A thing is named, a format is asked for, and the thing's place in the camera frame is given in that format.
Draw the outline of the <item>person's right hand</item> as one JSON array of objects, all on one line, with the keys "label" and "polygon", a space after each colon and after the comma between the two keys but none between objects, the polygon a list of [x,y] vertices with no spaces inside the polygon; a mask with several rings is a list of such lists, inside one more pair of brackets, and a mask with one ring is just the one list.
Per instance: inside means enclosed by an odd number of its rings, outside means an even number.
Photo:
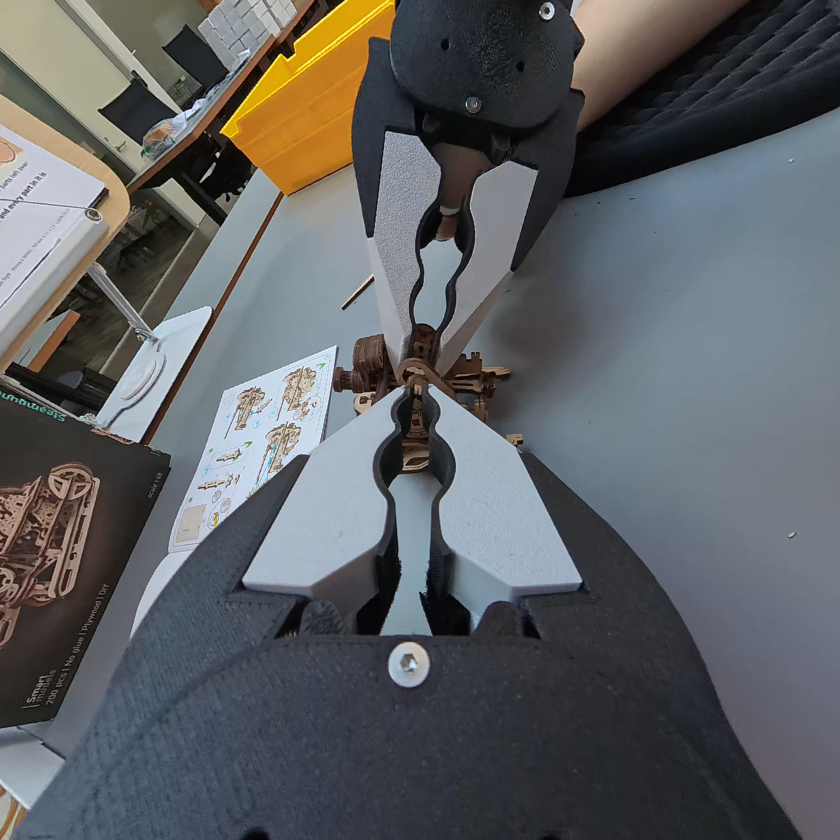
[{"label": "person's right hand", "polygon": [[433,155],[442,176],[438,192],[442,219],[436,240],[446,241],[455,236],[460,210],[476,179],[492,169],[493,164],[483,152],[451,143],[437,144]]}]

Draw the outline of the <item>wooden submarine model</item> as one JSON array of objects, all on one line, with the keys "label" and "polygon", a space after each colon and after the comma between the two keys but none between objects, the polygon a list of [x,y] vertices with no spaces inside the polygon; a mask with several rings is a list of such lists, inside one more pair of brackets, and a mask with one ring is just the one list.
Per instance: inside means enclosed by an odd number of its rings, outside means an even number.
[{"label": "wooden submarine model", "polygon": [[[395,374],[385,347],[382,334],[363,337],[353,347],[353,367],[345,370],[337,366],[332,375],[332,388],[336,392],[352,391],[355,394],[353,409],[360,415],[397,386],[407,383],[412,377],[425,377],[430,367],[431,353],[436,338],[435,329],[419,323],[414,331],[414,345],[408,357],[417,360],[421,366],[411,370],[404,364]],[[440,381],[455,397],[466,395],[462,407],[480,421],[488,419],[488,400],[492,397],[499,380],[509,377],[510,371],[500,366],[484,367],[480,354],[470,356],[462,353],[450,371]],[[424,425],[422,399],[415,390],[411,426],[403,436],[403,474],[416,474],[428,467],[429,435]]]}]

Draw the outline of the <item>brown background table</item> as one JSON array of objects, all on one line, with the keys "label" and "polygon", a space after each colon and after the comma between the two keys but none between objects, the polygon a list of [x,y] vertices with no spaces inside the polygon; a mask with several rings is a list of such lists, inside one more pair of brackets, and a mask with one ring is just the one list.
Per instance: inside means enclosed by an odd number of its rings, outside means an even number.
[{"label": "brown background table", "polygon": [[301,27],[301,21],[313,25],[327,11],[326,2],[302,2],[288,26],[278,36],[269,35],[248,56],[244,65],[231,78],[226,79],[212,96],[207,97],[205,109],[188,122],[186,131],[170,149],[147,164],[128,184],[128,193],[132,196],[139,190],[158,188],[173,181],[205,215],[215,224],[221,225],[227,213],[204,188],[203,182],[207,176],[197,173],[195,161],[199,160],[198,154],[218,151],[225,146],[228,139],[221,135],[220,130],[226,118],[233,114],[258,78],[268,71],[282,45],[291,43],[295,30]]}]

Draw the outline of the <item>white paper holder bar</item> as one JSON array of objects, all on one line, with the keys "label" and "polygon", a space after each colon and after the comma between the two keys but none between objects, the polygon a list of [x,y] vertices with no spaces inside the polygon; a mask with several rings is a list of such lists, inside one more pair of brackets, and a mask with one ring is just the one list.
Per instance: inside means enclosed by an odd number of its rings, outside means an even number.
[{"label": "white paper holder bar", "polygon": [[2,352],[9,351],[21,336],[36,330],[45,320],[43,312],[49,308],[51,299],[107,228],[100,211],[88,208],[36,259],[32,269],[2,280]]}]

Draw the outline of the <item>white cardboard box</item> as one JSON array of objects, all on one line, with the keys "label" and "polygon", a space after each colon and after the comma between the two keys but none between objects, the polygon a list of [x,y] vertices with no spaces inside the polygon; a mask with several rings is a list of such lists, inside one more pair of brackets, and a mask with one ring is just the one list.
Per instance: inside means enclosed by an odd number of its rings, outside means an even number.
[{"label": "white cardboard box", "polygon": [[22,728],[1,730],[1,837],[11,838],[66,760]]}]

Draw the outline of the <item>grey desk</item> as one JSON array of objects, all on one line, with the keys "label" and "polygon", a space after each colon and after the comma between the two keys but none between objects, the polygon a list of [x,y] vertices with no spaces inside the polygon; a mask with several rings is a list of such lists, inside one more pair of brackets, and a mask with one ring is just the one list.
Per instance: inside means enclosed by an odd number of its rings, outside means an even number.
[{"label": "grey desk", "polygon": [[838,112],[574,199],[482,330],[584,580],[400,638],[174,574],[21,838],[838,838]]}]

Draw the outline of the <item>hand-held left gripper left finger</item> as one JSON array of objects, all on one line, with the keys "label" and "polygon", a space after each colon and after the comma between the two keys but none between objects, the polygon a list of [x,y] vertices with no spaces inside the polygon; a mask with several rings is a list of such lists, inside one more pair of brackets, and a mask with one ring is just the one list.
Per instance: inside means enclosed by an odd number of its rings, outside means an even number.
[{"label": "hand-held left gripper left finger", "polygon": [[378,635],[401,578],[395,502],[414,397],[395,389],[316,447],[248,567],[243,584],[303,595]]}]

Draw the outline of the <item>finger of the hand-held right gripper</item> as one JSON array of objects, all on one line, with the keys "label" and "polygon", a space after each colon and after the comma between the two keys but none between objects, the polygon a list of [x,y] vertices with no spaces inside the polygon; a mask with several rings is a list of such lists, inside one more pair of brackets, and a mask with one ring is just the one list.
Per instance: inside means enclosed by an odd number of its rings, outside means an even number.
[{"label": "finger of the hand-held right gripper", "polygon": [[453,366],[512,274],[537,170],[508,161],[476,179],[469,197],[471,236],[447,284],[447,310],[438,332],[436,366]]},{"label": "finger of the hand-held right gripper", "polygon": [[369,250],[392,366],[399,366],[411,349],[413,305],[424,282],[418,237],[425,216],[437,206],[440,180],[440,167],[418,136],[385,132]]}]

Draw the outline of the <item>black model kit box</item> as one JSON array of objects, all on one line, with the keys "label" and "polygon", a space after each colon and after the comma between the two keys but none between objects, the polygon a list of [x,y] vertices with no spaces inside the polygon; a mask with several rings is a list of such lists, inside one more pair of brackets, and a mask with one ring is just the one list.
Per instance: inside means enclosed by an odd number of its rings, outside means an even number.
[{"label": "black model kit box", "polygon": [[2,390],[2,728],[56,716],[171,459]]}]

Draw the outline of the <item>printed instruction sheet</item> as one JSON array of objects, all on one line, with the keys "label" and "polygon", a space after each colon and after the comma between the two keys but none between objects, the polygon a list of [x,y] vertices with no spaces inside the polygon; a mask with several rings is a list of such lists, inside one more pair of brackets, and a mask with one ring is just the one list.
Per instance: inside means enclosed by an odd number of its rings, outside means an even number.
[{"label": "printed instruction sheet", "polygon": [[1,302],[24,299],[26,281],[64,240],[75,244],[103,182],[1,128]]}]

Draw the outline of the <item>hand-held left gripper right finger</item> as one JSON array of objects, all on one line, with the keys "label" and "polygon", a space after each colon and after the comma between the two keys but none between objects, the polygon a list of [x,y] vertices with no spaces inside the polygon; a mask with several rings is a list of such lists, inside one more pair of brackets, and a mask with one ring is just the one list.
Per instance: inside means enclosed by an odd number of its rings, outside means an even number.
[{"label": "hand-held left gripper right finger", "polygon": [[434,635],[468,635],[486,609],[576,592],[582,578],[513,444],[434,385],[423,390],[433,500],[423,609]]}]

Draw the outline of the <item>yellow plastic bin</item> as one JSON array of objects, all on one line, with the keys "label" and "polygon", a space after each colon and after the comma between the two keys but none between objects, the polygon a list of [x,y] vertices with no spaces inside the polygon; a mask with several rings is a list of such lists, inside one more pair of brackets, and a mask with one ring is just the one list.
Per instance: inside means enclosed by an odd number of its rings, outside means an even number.
[{"label": "yellow plastic bin", "polygon": [[222,128],[285,195],[352,162],[351,124],[371,37],[388,39],[393,1],[347,1],[279,56]]}]

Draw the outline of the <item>stack of small white boxes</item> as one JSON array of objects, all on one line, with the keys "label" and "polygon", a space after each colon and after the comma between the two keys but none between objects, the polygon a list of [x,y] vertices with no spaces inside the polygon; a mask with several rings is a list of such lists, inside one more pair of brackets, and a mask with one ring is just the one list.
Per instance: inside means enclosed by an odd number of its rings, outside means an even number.
[{"label": "stack of small white boxes", "polygon": [[277,39],[297,14],[292,1],[221,1],[197,30],[232,70],[245,53],[252,56],[268,39]]}]

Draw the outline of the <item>illustrated instruction booklet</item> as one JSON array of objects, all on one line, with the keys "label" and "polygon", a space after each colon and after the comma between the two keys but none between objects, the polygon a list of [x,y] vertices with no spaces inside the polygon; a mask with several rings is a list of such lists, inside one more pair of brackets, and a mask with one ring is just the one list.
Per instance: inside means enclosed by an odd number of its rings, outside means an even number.
[{"label": "illustrated instruction booklet", "polygon": [[132,633],[196,546],[298,455],[323,440],[338,348],[227,389]]}]

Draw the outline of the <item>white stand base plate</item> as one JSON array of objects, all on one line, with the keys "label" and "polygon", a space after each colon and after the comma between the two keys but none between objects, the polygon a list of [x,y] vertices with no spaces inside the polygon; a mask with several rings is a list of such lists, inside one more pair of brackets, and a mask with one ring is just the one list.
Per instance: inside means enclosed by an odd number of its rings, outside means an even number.
[{"label": "white stand base plate", "polygon": [[158,327],[152,328],[98,263],[91,265],[88,274],[141,338],[139,351],[117,381],[92,425],[103,433],[139,443],[147,434],[213,311],[210,307],[199,308],[164,320]]}]

